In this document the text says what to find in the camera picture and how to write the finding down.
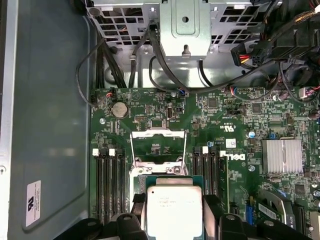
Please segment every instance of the black cable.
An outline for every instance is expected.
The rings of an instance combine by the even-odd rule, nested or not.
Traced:
[[[294,25],[298,25],[302,22],[305,22],[306,20],[314,17],[316,14],[317,13],[314,9],[298,14],[292,20],[282,25],[278,30],[274,31],[274,33],[269,38],[269,41],[274,43],[280,36],[289,31]]]
[[[137,52],[139,50],[139,48],[141,48],[141,46],[143,44],[145,44],[145,42],[148,39],[148,31],[145,31],[143,37],[140,39],[140,41],[138,42],[137,45],[135,45],[133,52],[132,52],[132,56],[137,57]],[[131,71],[130,71],[130,78],[129,78],[129,88],[133,88],[134,84],[135,84],[135,77],[136,77],[136,70],[137,70],[137,58],[132,59],[131,60]]]
[[[98,105],[100,105],[102,102],[104,102],[107,97],[106,97],[106,96],[103,97],[103,98],[102,98],[99,102],[97,102],[97,103],[92,103],[92,102],[90,102],[90,101],[86,98],[85,94],[82,92],[82,89],[81,89],[81,86],[80,86],[80,79],[79,79],[80,73],[79,73],[79,72],[80,72],[80,68],[81,68],[82,64],[84,64],[84,62],[87,61],[87,60],[97,51],[97,49],[98,49],[104,42],[105,42],[105,39],[102,38],[102,39],[100,40],[100,42],[98,42],[98,44],[95,45],[95,47],[90,50],[90,52],[84,57],[84,59],[80,61],[80,63],[76,66],[76,69],[75,69],[75,80],[76,80],[76,85],[77,85],[79,94],[80,94],[81,98],[82,98],[88,105],[90,105],[90,106],[93,107],[93,108],[96,107],[96,106],[98,106]]]
[[[173,92],[177,92],[176,89],[167,89],[167,88],[164,88],[160,85],[158,85],[155,80],[153,79],[152,77],[152,71],[153,71],[153,61],[156,59],[156,56],[153,56],[150,61],[149,61],[149,79],[150,79],[150,82],[153,84],[153,86],[156,88],[156,89],[159,89],[161,91],[164,91],[164,92],[168,92],[168,93],[173,93]]]
[[[263,23],[265,23],[267,21],[267,19],[269,18],[270,14],[273,12],[273,10],[275,9],[275,7],[278,5],[278,3],[280,2],[280,0],[273,0],[268,8],[266,9],[264,16],[263,16]]]
[[[205,75],[205,71],[204,71],[204,61],[203,61],[203,60],[199,60],[199,70],[200,70],[201,77],[203,78],[203,80],[205,81],[205,83],[206,83],[209,87],[213,87],[214,85],[209,81],[209,79],[208,79],[207,76]]]
[[[114,78],[114,81],[117,85],[118,88],[126,88],[126,83],[123,77],[123,74],[107,44],[107,42],[104,42],[104,44],[102,44],[102,51],[104,54],[104,57],[110,67],[112,76]]]
[[[280,68],[280,74],[281,74],[281,78],[282,78],[282,82],[283,82],[283,85],[285,86],[286,90],[288,91],[290,97],[296,102],[296,103],[299,103],[299,104],[308,104],[308,103],[312,103],[313,101],[315,101],[319,96],[320,96],[320,91],[318,90],[316,94],[314,94],[313,97],[311,97],[310,99],[308,100],[300,100],[298,99],[294,94],[293,92],[290,90],[289,88],[289,85],[288,85],[288,75],[290,73],[290,71],[292,69],[303,69],[303,68],[308,68],[307,65],[300,65],[298,67],[295,67],[294,65],[291,65],[286,73],[284,74],[284,69],[282,67],[282,62],[279,63],[279,68]]]
[[[239,82],[257,72],[259,72],[261,69],[269,67],[271,65],[274,65],[276,62],[278,62],[278,60],[270,60],[258,67],[256,67],[255,69],[252,69],[251,71],[248,71],[246,74],[243,74],[241,76],[238,76],[234,79],[231,79],[229,81],[226,81],[224,83],[221,84],[217,84],[214,86],[210,86],[210,87],[195,87],[195,88],[190,88],[185,86],[182,82],[179,81],[179,79],[177,79],[177,77],[172,73],[172,71],[170,70],[170,68],[168,67],[165,58],[162,54],[162,50],[160,47],[160,44],[158,42],[158,38],[157,38],[157,33],[155,30],[151,30],[149,32],[149,38],[150,38],[150,42],[152,44],[153,50],[154,50],[154,54],[156,56],[156,59],[158,60],[160,66],[163,69],[163,72],[166,74],[166,76],[172,81],[174,82],[179,88],[181,88],[182,90],[191,93],[191,94],[201,94],[201,93],[208,93],[217,89],[221,89],[224,87],[227,87],[228,85],[231,84],[235,84],[236,82]]]
[[[264,95],[262,95],[262,96],[259,96],[259,97],[256,97],[256,98],[244,98],[244,97],[241,97],[241,96],[236,95],[236,93],[234,93],[233,96],[234,96],[235,98],[237,98],[237,99],[242,100],[242,101],[249,101],[249,102],[255,102],[255,101],[258,101],[258,100],[262,100],[262,99],[270,96],[271,93],[272,93],[272,91],[276,89],[276,87],[277,87],[277,85],[278,85],[278,83],[279,83],[279,76],[277,76],[274,81],[275,81],[275,83],[273,83],[272,88],[271,88],[269,91],[267,91],[266,94],[264,94]]]

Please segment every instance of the chipset heatsink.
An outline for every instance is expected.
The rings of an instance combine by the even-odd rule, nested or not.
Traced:
[[[262,157],[265,174],[303,172],[300,140],[263,140]]]

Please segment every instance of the green circuit board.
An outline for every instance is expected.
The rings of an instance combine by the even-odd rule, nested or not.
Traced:
[[[110,89],[95,93],[101,99]],[[237,94],[253,98],[263,95],[264,90],[239,88]],[[162,128],[186,132],[188,174],[203,176],[203,193],[218,194],[226,212],[234,211],[236,206],[236,213],[248,218],[248,201],[255,198],[259,189],[266,189],[280,192],[292,203],[303,206],[307,224],[309,211],[316,209],[313,192],[320,180],[319,125],[317,120],[309,120],[308,115],[318,109],[319,103],[301,105],[291,99],[280,101],[278,94],[274,91],[264,100],[250,102],[221,90],[188,94],[155,88],[114,89],[112,97],[91,110],[90,150],[116,151],[112,160],[107,159],[108,154],[104,159],[90,157],[91,217],[107,223],[114,214],[129,211],[131,141],[135,157],[143,162],[174,162],[183,155],[183,138],[155,135],[131,140],[131,132]],[[116,103],[127,107],[121,117],[112,111]],[[255,133],[255,137],[248,138],[249,132]],[[280,138],[301,141],[301,161],[308,172],[271,177],[264,174],[262,140]],[[201,154],[208,145],[216,164],[210,162],[210,155]]]

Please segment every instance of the label sticker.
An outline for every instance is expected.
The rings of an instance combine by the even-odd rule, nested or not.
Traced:
[[[40,218],[41,181],[35,181],[26,187],[25,226],[33,224]]]
[[[237,140],[235,138],[226,139],[225,147],[227,149],[235,149],[237,147]]]
[[[268,217],[270,217],[272,219],[275,219],[275,220],[277,219],[277,215],[273,211],[269,210],[265,206],[262,206],[260,203],[258,206],[259,206],[259,210],[261,212],[263,212],[265,215],[267,215]]]

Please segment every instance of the motherboard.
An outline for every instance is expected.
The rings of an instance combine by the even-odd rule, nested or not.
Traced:
[[[90,216],[106,224],[129,212],[152,176],[201,176],[202,194],[226,213],[251,225],[278,219],[320,239],[319,103],[281,94],[96,90],[105,100],[90,116]]]

